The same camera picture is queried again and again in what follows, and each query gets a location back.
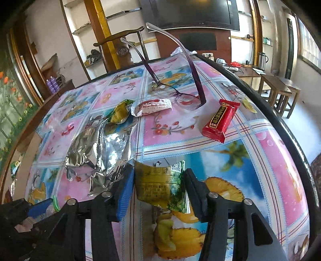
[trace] wall-mounted tv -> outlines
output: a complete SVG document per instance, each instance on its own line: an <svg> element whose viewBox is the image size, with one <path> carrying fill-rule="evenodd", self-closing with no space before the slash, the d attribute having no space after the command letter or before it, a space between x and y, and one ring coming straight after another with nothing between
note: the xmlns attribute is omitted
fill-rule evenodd
<svg viewBox="0 0 321 261"><path fill-rule="evenodd" d="M145 22L162 29L220 28L239 31L236 0L139 0Z"/></svg>

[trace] metal screw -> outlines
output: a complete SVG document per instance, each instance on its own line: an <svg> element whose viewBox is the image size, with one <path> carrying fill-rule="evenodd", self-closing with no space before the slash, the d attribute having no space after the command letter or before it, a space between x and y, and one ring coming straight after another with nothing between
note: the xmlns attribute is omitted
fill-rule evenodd
<svg viewBox="0 0 321 261"><path fill-rule="evenodd" d="M104 192L101 194L101 196L102 196L103 198L109 198L109 197L112 196L112 193L111 193L110 191L104 191Z"/></svg>
<svg viewBox="0 0 321 261"><path fill-rule="evenodd" d="M244 200L244 203L245 203L246 205L250 206L250 205L253 204L253 201L250 200L249 198L246 198L246 199Z"/></svg>
<svg viewBox="0 0 321 261"><path fill-rule="evenodd" d="M71 199L69 199L69 200L67 201L67 204L68 204L69 206L75 205L75 204L76 204L76 200L75 200L74 198L71 198Z"/></svg>
<svg viewBox="0 0 321 261"><path fill-rule="evenodd" d="M216 192L210 192L208 195L211 198L218 198L219 197L219 195Z"/></svg>

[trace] white candy wrapper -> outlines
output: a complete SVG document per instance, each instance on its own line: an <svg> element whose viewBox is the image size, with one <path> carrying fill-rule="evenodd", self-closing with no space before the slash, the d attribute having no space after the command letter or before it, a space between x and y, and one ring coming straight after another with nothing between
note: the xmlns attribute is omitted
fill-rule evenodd
<svg viewBox="0 0 321 261"><path fill-rule="evenodd" d="M135 117L141 117L151 113L159 112L166 109L171 109L172 103L170 99L157 99L145 101L137 105L136 107L131 107L131 113Z"/></svg>

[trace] printed tablecloth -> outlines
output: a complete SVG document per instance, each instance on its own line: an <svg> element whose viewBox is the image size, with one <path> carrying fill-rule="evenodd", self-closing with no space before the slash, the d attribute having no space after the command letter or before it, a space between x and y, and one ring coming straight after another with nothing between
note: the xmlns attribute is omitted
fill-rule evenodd
<svg viewBox="0 0 321 261"><path fill-rule="evenodd" d="M299 260L308 246L309 215L295 163L271 123L242 91L207 63L196 57L194 63L207 103L195 111L173 103L172 110L138 118L132 136L135 159L151 166L156 162L167 166L185 160L186 168L192 168L211 191L231 200L251 198L268 220L289 260ZM152 63L151 67L161 81L180 92L197 95L182 54ZM140 103L156 98L153 84L144 66L139 66L62 95L37 129L42 143L30 171L26 200L37 203L56 195L62 207L70 198L90 199L89 176L77 177L72 182L66 178L64 162L72 140L87 124L106 116L122 100ZM224 144L201 135L203 126L219 108L221 98L241 103ZM127 215L120 223L113 223L120 260L163 260L157 255L153 241L155 215L154 207L138 201L134 191ZM206 231L207 224L172 219L175 229L191 227L201 233ZM231 221L229 233L233 235L233 231ZM233 239L229 239L226 260L232 259L232 253ZM90 226L86 226L86 258L92 260ZM199 253L180 260L198 258Z"/></svg>

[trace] eyeglasses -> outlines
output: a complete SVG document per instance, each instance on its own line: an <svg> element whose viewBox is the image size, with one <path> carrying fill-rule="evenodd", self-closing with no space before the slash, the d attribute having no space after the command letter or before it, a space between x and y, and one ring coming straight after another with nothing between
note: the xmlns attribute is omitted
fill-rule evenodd
<svg viewBox="0 0 321 261"><path fill-rule="evenodd" d="M190 55L188 54L188 50L186 50L186 48L182 45L182 43L175 38L174 36L172 36L171 34L169 34L168 32L158 28L155 25L152 25L150 23L146 23L146 26L148 29L157 31L159 33L162 33L166 36L168 36L169 38L171 38L174 42L176 42L178 44L178 46L183 50L184 54L186 55L187 61L189 63L189 66L191 68L192 71L192 76L193 79L195 81L195 85L197 88L197 92L198 92L198 96L194 96L191 94L186 94L186 93L181 93L178 90L176 90L173 86L162 83L159 78L156 76L156 74L154 73L154 71L152 70L152 68L149 66L149 64L147 63L147 61L145 60L145 58L141 55L141 53L137 50L137 48L130 42L128 42L126 39L124 38L120 38L120 40L123 43L128 44L129 46L133 47L136 52L138 53L139 57L142 59L143 64L145 65L147 71L149 72L149 74L151 75L151 77L153 78L153 80L156 83L156 87L154 87L154 91L156 92L156 94L158 96L161 96L162 98L172 98L175 97L175 101L176 103L183 107L184 109L187 110L196 110L199 107L203 106L206 103L206 98L205 98L205 94L204 94L204 90L201 84L201 80L198 76L197 70L195 68L194 63L192 62Z"/></svg>

